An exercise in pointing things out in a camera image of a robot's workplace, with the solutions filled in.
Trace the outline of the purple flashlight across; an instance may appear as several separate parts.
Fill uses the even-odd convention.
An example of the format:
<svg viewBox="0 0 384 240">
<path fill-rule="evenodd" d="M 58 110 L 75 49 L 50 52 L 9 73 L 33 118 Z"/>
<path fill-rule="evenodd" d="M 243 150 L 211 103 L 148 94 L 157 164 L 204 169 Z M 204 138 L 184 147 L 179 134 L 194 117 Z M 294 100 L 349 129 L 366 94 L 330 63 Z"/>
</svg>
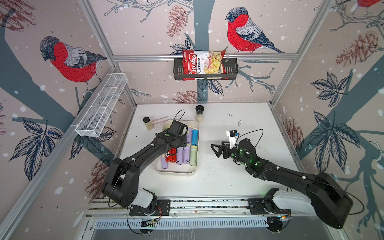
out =
<svg viewBox="0 0 384 240">
<path fill-rule="evenodd" d="M 177 148 L 177 162 L 178 165 L 184 163 L 184 148 Z"/>
</svg>

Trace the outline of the tall purple flashlight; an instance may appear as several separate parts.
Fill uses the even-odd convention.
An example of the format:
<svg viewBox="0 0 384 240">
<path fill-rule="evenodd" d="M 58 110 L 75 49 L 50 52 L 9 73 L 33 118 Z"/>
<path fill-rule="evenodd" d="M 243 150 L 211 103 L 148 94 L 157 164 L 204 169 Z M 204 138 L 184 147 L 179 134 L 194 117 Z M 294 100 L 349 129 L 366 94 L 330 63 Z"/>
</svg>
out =
<svg viewBox="0 0 384 240">
<path fill-rule="evenodd" d="M 190 155 L 191 155 L 191 145 L 187 145 L 183 148 L 183 161 L 184 164 L 189 165 L 190 164 Z"/>
</svg>

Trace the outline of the blue flashlight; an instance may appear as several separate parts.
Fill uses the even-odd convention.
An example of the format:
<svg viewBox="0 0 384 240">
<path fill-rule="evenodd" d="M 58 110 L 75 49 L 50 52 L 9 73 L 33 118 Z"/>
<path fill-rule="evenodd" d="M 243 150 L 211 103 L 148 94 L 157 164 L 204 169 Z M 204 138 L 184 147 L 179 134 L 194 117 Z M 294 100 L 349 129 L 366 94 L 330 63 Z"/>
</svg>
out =
<svg viewBox="0 0 384 240">
<path fill-rule="evenodd" d="M 197 128 L 192 129 L 192 145 L 197 146 L 199 140 L 199 130 Z"/>
</svg>

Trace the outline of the green flashlight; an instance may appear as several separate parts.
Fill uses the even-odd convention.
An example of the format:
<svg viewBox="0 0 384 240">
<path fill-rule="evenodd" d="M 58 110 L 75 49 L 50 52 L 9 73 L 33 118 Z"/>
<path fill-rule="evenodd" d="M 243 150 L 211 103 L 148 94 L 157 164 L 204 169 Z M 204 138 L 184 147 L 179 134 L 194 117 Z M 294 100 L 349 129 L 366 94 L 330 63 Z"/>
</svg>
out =
<svg viewBox="0 0 384 240">
<path fill-rule="evenodd" d="M 191 152 L 190 152 L 190 165 L 191 166 L 197 165 L 197 153 L 198 153 L 198 147 L 197 146 L 191 146 Z"/>
</svg>

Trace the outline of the red flashlight with white logo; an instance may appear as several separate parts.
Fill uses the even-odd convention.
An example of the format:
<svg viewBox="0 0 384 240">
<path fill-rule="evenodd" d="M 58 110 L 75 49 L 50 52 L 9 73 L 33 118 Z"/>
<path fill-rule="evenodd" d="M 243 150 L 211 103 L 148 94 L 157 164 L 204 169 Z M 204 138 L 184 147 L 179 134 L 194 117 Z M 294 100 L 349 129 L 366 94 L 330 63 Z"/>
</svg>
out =
<svg viewBox="0 0 384 240">
<path fill-rule="evenodd" d="M 166 157 L 166 162 L 172 162 L 172 156 L 170 156 L 170 154 L 169 153 L 166 153 L 166 155 L 165 155 L 165 157 Z"/>
</svg>

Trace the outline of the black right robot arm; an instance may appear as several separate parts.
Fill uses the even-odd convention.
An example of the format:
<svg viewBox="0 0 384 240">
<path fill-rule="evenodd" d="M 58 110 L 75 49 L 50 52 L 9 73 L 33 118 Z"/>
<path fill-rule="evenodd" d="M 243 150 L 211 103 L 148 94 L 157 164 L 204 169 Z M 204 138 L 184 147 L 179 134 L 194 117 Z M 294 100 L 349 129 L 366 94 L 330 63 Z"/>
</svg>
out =
<svg viewBox="0 0 384 240">
<path fill-rule="evenodd" d="M 309 197 L 320 220 L 332 228 L 343 228 L 353 200 L 329 174 L 304 174 L 280 167 L 260 158 L 249 139 L 240 141 L 234 148 L 230 147 L 229 142 L 212 144 L 211 148 L 218 158 L 231 158 L 244 164 L 246 172 L 252 177 L 279 183 Z"/>
</svg>

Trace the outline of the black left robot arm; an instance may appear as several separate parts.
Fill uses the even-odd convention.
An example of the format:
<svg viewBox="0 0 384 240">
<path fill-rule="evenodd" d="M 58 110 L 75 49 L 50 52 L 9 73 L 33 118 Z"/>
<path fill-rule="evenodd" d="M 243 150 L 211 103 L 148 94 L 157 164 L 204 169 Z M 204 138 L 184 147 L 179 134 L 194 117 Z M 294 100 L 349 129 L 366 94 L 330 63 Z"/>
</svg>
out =
<svg viewBox="0 0 384 240">
<path fill-rule="evenodd" d="M 101 186 L 102 193 L 123 208 L 132 204 L 139 192 L 142 171 L 160 155 L 175 148 L 187 146 L 188 126 L 172 121 L 171 126 L 156 134 L 143 149 L 125 159 L 116 158 L 110 166 Z"/>
</svg>

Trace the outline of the white rectangular storage tray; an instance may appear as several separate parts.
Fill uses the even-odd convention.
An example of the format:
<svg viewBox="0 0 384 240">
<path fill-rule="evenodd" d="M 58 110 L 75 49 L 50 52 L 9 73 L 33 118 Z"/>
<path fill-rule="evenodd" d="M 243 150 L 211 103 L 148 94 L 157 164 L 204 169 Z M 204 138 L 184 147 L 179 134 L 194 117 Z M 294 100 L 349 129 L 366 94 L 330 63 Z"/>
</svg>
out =
<svg viewBox="0 0 384 240">
<path fill-rule="evenodd" d="M 192 129 L 197 128 L 199 130 L 199 133 L 200 133 L 200 126 L 197 122 L 194 122 L 194 121 L 181 121 L 181 122 L 187 126 L 191 126 Z M 198 154 L 197 154 L 197 165 L 196 166 L 191 166 L 190 164 L 186 165 L 184 163 L 182 165 L 178 165 L 177 163 L 169 162 L 168 163 L 169 167 L 167 170 L 162 169 L 161 156 L 158 157 L 157 159 L 155 159 L 153 162 L 154 170 L 160 174 L 186 176 L 186 175 L 192 175 L 196 171 L 196 169 L 198 168 Z"/>
</svg>

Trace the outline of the small black cap jar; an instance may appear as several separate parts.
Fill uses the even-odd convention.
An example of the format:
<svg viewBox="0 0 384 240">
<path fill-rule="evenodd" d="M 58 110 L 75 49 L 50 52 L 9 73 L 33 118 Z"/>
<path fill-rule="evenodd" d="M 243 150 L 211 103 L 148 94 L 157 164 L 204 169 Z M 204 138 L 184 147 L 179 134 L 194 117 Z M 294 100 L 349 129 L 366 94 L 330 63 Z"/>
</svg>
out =
<svg viewBox="0 0 384 240">
<path fill-rule="evenodd" d="M 151 131 L 154 128 L 154 125 L 149 117 L 144 117 L 143 122 L 148 131 Z"/>
</svg>

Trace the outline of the black cap spice grinder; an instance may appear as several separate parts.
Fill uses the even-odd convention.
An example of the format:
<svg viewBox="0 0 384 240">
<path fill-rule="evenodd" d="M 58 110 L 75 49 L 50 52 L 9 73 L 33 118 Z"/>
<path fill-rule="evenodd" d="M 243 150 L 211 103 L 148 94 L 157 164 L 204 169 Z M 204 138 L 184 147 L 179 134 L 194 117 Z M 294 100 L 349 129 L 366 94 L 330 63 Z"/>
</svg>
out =
<svg viewBox="0 0 384 240">
<path fill-rule="evenodd" d="M 204 114 L 204 110 L 205 110 L 204 106 L 198 105 L 198 106 L 196 106 L 195 110 L 196 110 L 196 121 L 198 123 L 203 122 L 203 120 L 204 120 L 203 114 Z"/>
</svg>

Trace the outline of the red cassava chips bag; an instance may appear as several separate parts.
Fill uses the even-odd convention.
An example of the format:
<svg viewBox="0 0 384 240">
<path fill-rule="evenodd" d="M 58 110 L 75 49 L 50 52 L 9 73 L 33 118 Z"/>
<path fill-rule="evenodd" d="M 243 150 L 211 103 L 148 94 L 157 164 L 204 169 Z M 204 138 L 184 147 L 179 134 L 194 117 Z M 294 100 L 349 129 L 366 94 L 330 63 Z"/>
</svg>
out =
<svg viewBox="0 0 384 240">
<path fill-rule="evenodd" d="M 183 50 L 184 75 L 225 74 L 223 58 L 226 51 Z"/>
</svg>

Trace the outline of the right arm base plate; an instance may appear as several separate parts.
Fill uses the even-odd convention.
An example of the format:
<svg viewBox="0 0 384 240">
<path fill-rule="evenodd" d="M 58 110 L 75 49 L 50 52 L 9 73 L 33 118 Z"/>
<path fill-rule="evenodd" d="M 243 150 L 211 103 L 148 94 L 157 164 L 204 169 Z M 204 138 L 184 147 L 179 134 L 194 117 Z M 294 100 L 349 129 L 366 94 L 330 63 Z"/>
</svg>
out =
<svg viewBox="0 0 384 240">
<path fill-rule="evenodd" d="M 272 200 L 248 199 L 248 209 L 251 215 L 290 215 L 290 210 L 283 210 L 277 207 Z"/>
</svg>

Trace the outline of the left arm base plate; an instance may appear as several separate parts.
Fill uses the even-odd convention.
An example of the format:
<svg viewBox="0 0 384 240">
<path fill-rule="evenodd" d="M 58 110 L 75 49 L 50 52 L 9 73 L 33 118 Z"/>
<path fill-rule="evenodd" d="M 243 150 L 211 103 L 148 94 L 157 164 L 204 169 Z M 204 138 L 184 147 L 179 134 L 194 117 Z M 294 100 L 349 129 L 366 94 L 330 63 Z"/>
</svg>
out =
<svg viewBox="0 0 384 240">
<path fill-rule="evenodd" d="M 130 217 L 160 217 L 170 214 L 170 200 L 153 200 L 148 207 L 144 208 L 139 205 L 132 205 L 129 208 Z"/>
</svg>

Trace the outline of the black wall basket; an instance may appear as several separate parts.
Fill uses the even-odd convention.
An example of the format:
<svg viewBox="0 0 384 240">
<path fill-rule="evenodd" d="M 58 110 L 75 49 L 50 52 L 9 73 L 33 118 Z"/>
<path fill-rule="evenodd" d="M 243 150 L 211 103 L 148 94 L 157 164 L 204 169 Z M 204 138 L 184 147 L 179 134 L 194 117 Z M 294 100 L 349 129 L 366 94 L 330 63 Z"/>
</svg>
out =
<svg viewBox="0 0 384 240">
<path fill-rule="evenodd" d="M 185 65 L 182 59 L 174 61 L 174 78 L 177 81 L 234 80 L 238 73 L 236 58 L 224 59 L 222 62 L 213 61 L 208 67 L 200 62 Z"/>
</svg>

